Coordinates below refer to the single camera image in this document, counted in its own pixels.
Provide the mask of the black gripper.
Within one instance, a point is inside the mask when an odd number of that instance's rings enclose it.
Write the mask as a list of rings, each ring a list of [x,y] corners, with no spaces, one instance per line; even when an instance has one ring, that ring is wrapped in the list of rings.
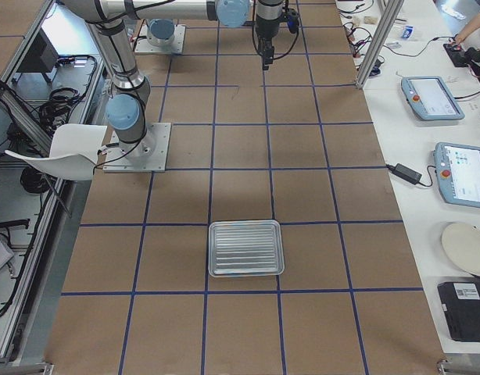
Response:
[[[268,70],[268,65],[274,61],[274,46],[271,39],[278,33],[282,9],[283,1],[281,0],[256,2],[255,32],[260,38],[262,70]]]

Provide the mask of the person's hand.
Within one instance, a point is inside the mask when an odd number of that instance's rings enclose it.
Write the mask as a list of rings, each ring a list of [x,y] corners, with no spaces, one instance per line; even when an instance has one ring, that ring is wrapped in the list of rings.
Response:
[[[466,34],[459,33],[459,34],[457,34],[457,35],[454,36],[454,42],[455,42],[456,44],[460,44],[460,43],[462,43],[466,38],[467,38],[467,35],[466,35]]]

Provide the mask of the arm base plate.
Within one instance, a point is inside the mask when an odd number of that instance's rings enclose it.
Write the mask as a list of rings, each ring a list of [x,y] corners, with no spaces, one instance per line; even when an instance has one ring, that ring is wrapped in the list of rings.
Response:
[[[106,173],[164,172],[171,129],[171,123],[148,123],[145,137],[131,152],[132,145],[120,143],[113,130],[110,142],[118,145],[106,150],[103,171]]]
[[[167,39],[157,38],[146,24],[141,26],[134,45],[136,55],[181,55],[184,49],[186,26],[178,24]]]

